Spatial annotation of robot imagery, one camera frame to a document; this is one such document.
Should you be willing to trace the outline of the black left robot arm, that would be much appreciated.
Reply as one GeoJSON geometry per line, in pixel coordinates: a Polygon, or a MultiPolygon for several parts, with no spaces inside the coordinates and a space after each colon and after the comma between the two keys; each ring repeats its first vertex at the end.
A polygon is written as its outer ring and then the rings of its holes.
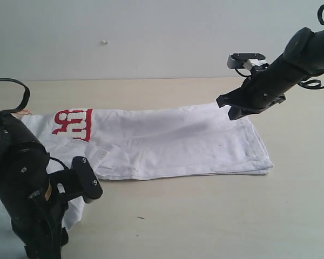
{"type": "Polygon", "coordinates": [[[28,258],[61,258],[69,240],[62,219],[68,202],[82,194],[68,167],[47,173],[52,159],[20,120],[0,112],[0,201],[28,258]]]}

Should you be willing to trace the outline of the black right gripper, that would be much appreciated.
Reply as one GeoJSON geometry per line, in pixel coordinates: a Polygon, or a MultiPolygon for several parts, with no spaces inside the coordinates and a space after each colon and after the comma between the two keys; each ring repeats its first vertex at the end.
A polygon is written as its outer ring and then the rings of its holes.
{"type": "Polygon", "coordinates": [[[268,64],[262,55],[249,55],[243,63],[250,77],[245,79],[240,90],[233,90],[216,98],[219,108],[231,106],[230,121],[241,119],[250,113],[261,113],[283,102],[285,92],[304,78],[304,70],[284,60],[280,55],[268,64]]]}

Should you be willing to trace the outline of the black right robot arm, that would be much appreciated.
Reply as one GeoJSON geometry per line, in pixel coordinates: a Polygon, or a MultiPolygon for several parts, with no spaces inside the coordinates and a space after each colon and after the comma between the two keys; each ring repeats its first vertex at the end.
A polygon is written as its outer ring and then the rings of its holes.
{"type": "Polygon", "coordinates": [[[293,86],[324,74],[324,30],[299,30],[284,52],[265,69],[253,72],[242,85],[217,97],[218,107],[229,106],[228,117],[237,120],[259,114],[285,101],[293,86]]]}

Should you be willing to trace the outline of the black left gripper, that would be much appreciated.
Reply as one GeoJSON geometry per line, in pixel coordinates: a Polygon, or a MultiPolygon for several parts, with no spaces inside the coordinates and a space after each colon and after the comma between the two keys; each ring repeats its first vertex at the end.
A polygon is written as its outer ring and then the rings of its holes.
{"type": "Polygon", "coordinates": [[[24,179],[10,215],[28,258],[61,258],[69,230],[83,216],[83,190],[75,169],[42,169],[24,179]]]}

